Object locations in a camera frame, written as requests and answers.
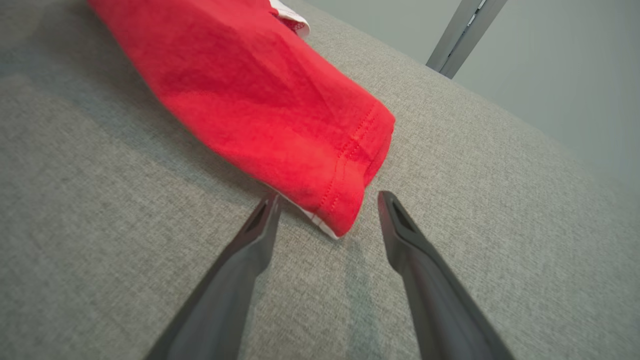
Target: gray fabric surface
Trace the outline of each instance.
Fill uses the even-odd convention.
[[[520,359],[640,358],[640,201],[313,7],[311,46],[397,117],[352,231],[292,207],[242,359],[417,359],[391,190]],[[139,359],[267,189],[198,143],[82,1],[0,4],[0,359]]]

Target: stitching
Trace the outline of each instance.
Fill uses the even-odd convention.
[[[371,127],[372,124],[373,124],[373,118],[369,118],[369,121],[367,122],[367,127],[363,130],[362,135],[360,136],[360,138],[357,139],[357,140],[352,140],[352,142],[355,144],[355,147],[353,147],[353,150],[351,151],[351,153],[349,153],[349,155],[347,156],[346,161],[344,162],[344,166],[342,168],[342,179],[340,180],[341,183],[344,182],[344,178],[345,178],[346,172],[347,172],[347,164],[349,163],[349,160],[354,155],[356,150],[358,150],[359,148],[362,147],[360,145],[360,140],[364,139],[364,137],[369,132],[369,128]],[[335,195],[335,198],[334,198],[332,204],[331,204],[331,208],[329,209],[329,212],[327,213],[327,217],[330,217],[331,214],[333,213],[333,209],[335,208],[336,203],[338,203],[338,199],[339,198],[340,198],[340,193],[337,193]]]
[[[362,126],[364,126],[364,124],[367,123],[367,120],[369,120],[369,115],[373,112],[373,108],[371,108],[371,110],[369,110],[369,112],[367,113],[367,116],[364,117],[364,119],[362,119],[362,121],[360,122],[360,125],[358,126],[358,128],[356,129],[356,131],[353,132],[353,137],[355,137],[358,132],[360,131],[360,129],[362,128]],[[314,214],[317,214],[320,209],[322,209],[324,202],[326,201],[326,198],[329,196],[329,193],[331,192],[331,190],[333,190],[333,183],[335,182],[335,178],[338,174],[338,166],[340,163],[340,160],[342,159],[342,157],[344,156],[344,153],[347,151],[347,147],[349,145],[351,145],[351,142],[353,141],[353,139],[351,138],[352,136],[350,136],[349,141],[347,141],[343,146],[342,149],[340,150],[340,154],[338,155],[338,159],[335,162],[335,168],[333,170],[333,176],[331,178],[331,182],[329,183],[329,187],[327,187],[326,192],[323,195],[322,201],[320,202],[320,205],[318,206],[317,210],[314,212]]]

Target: metal bar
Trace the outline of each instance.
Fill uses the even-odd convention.
[[[456,75],[506,2],[507,0],[486,0],[480,11],[478,11],[476,18],[460,39],[458,45],[455,46],[451,55],[442,65],[442,68],[439,70],[441,74],[449,79],[452,79]]]
[[[458,43],[458,40],[462,36],[462,33],[467,28],[469,19],[476,12],[478,6],[483,0],[462,0],[458,9],[453,13],[451,21],[445,29],[440,41],[433,49],[433,53],[427,61],[427,66],[433,70],[440,72],[444,64],[449,58],[449,54],[453,51],[454,46]]]

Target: gray upholstery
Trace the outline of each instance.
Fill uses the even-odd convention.
[[[640,358],[640,200],[498,106],[302,3],[396,115],[351,232],[283,214],[242,359],[416,359],[376,192],[520,359]],[[0,4],[0,358],[140,359],[267,188],[163,109],[79,0]]]

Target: red t-shirt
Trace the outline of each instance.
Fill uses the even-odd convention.
[[[269,0],[89,0],[160,101],[206,146],[345,234],[393,115]]]

